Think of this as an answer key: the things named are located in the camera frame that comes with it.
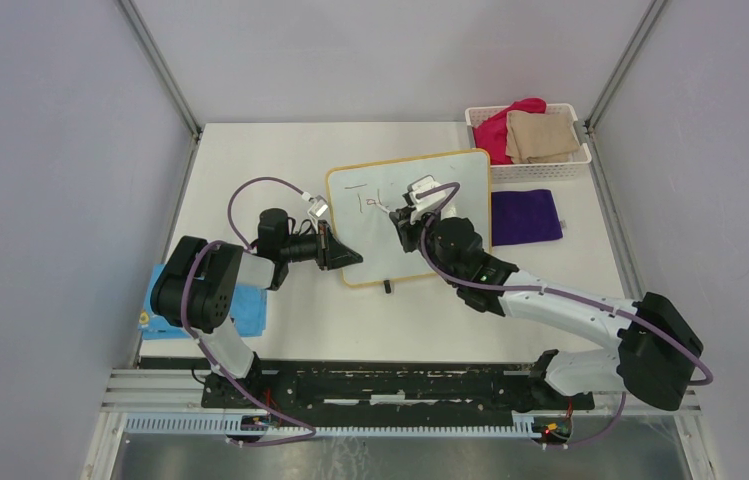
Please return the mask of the yellow framed whiteboard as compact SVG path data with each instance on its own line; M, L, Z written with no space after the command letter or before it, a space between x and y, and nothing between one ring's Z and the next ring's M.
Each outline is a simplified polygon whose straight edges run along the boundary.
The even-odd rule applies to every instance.
M326 175L332 230L338 240L361 254L361 264L341 270L350 287L381 286L429 276L433 271L419 253L404 253L394 225L373 206L394 211L407 205L403 194L416 180L432 175L460 189L449 202L457 216L469 219L490 246L491 175L486 151L471 149L434 155L373 162L330 170Z

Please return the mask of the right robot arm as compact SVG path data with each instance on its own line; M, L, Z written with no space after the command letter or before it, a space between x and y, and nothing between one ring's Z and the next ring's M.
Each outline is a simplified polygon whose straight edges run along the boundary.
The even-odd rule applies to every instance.
M536 321L595 344L591 351L551 349L540 356L527 382L535 405L552 408L565 397L618 391L676 411L689 387L712 382L702 341L667 297L601 297L545 282L488 253L466 218L419 214L413 207L389 218L403 250L419 252L467 307ZM696 371L702 379L695 379Z

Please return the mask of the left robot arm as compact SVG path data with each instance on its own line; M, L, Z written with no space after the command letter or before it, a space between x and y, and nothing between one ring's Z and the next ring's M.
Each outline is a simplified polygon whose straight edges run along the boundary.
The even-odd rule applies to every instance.
M341 243L329 223L319 220L300 233L279 208L259 216L254 252L240 245L184 236L150 290L150 308L184 330L204 353L216 375L227 379L225 392L240 407L256 405L264 394L261 361L243 341L230 316L235 289L276 291L289 265L313 261L322 271L363 262Z

